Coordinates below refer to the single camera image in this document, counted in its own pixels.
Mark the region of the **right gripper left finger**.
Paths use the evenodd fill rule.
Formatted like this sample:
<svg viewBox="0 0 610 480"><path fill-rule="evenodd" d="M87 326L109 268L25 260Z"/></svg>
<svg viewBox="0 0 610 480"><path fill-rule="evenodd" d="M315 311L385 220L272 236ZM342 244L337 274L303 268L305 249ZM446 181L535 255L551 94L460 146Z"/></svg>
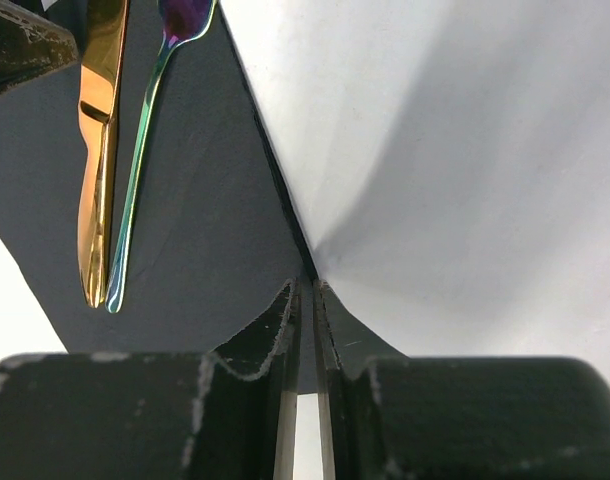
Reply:
<svg viewBox="0 0 610 480"><path fill-rule="evenodd" d="M208 352L0 362L0 479L289 479L298 284Z"/></svg>

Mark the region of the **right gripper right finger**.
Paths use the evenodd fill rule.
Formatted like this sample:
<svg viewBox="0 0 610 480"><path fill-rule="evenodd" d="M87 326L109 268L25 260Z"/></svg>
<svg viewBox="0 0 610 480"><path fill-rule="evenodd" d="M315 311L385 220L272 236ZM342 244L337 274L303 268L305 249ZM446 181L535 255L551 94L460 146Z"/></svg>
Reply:
<svg viewBox="0 0 610 480"><path fill-rule="evenodd" d="M610 387L569 357L409 357L313 288L327 479L610 479Z"/></svg>

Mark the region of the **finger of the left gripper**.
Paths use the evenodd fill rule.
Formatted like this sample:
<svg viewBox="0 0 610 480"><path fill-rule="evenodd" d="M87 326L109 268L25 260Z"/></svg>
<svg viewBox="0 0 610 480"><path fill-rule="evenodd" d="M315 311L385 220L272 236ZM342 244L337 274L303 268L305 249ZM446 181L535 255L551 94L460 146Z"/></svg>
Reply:
<svg viewBox="0 0 610 480"><path fill-rule="evenodd" d="M74 35L47 18L41 1L0 0L0 96L78 59Z"/></svg>

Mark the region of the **gold knife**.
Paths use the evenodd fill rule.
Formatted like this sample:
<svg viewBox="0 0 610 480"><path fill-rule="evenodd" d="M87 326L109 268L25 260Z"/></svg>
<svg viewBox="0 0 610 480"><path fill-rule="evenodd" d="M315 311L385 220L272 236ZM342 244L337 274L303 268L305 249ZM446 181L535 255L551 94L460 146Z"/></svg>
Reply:
<svg viewBox="0 0 610 480"><path fill-rule="evenodd" d="M118 111L129 3L87 3L87 43L81 61L78 122L86 146L77 260L87 305L105 301L111 240Z"/></svg>

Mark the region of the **iridescent rainbow fork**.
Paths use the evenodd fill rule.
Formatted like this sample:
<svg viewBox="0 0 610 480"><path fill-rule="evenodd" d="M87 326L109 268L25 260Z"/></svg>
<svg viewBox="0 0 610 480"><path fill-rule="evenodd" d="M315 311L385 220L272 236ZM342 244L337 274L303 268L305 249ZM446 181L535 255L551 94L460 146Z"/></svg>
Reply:
<svg viewBox="0 0 610 480"><path fill-rule="evenodd" d="M117 244L110 269L105 309L111 314L120 311L125 297L139 181L159 86L175 50L184 44L200 39L209 30L216 5L215 1L200 0L159 1L157 3L162 20L162 41L144 93Z"/></svg>

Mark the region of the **black paper napkin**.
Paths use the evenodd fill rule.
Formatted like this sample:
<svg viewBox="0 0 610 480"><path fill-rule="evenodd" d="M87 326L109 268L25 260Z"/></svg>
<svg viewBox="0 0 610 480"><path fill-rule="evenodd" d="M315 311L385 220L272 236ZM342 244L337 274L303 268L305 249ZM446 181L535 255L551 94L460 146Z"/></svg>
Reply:
<svg viewBox="0 0 610 480"><path fill-rule="evenodd" d="M316 252L358 204L382 138L390 45L339 21L245 32L217 13L180 47L159 90L121 311L83 297L76 224L85 145L80 69L0 98L0 238L61 345L205 351L283 284L332 274Z"/></svg>

